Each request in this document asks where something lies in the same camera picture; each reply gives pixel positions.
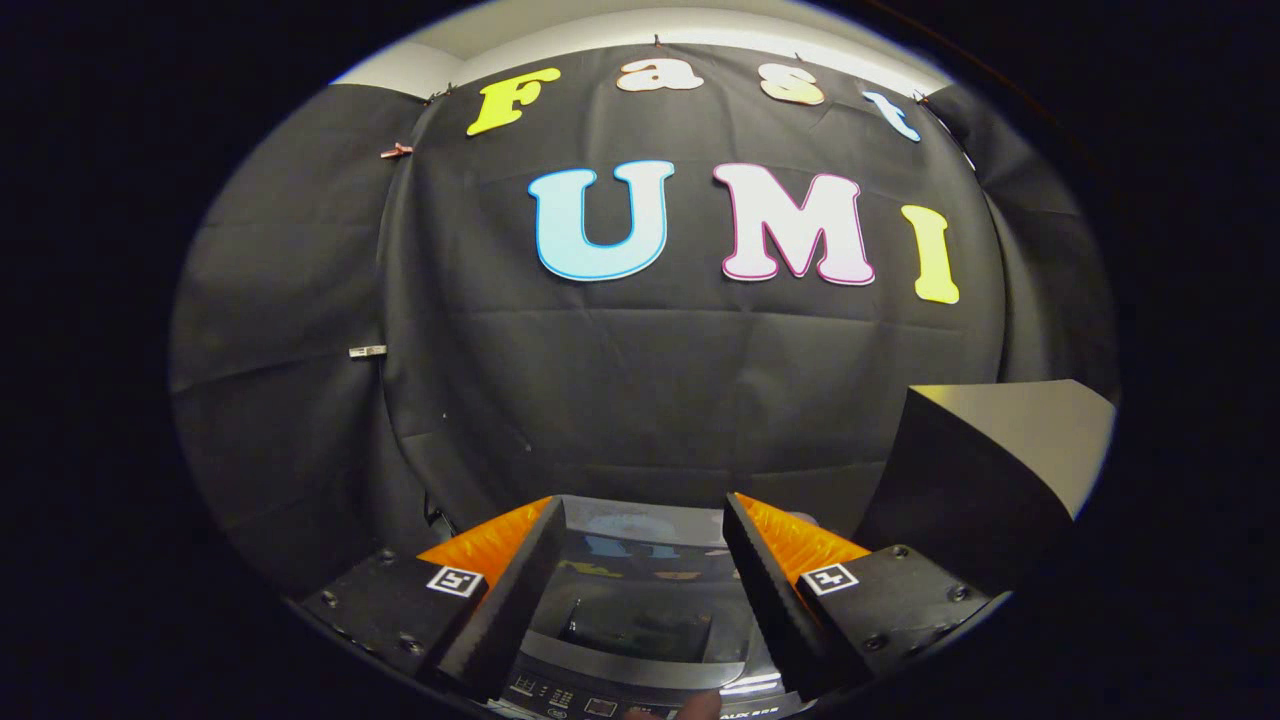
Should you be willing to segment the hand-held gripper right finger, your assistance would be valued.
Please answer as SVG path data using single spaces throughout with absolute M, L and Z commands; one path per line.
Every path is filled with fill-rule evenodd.
M 805 701 L 905 673 L 993 601 L 910 546 L 867 550 L 739 492 L 723 537 L 783 684 Z

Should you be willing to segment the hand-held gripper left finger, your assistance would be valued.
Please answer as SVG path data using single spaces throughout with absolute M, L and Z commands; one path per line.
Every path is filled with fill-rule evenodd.
M 301 601 L 321 628 L 393 676 L 498 700 L 562 555 L 549 496 L 410 556 L 381 550 Z

